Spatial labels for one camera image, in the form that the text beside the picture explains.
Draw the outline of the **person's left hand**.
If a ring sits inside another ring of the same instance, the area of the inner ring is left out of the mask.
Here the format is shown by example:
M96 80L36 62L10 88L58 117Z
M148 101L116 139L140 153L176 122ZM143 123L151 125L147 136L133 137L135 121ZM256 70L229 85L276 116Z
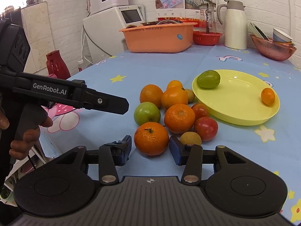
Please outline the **person's left hand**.
M4 110L1 108L1 130L8 129L10 123L5 116ZM53 121L51 118L47 117L40 126L51 127ZM22 140L14 140L11 142L11 148L9 150L10 156L17 160L23 160L28 154L33 145L39 141L40 128L26 130L23 134Z

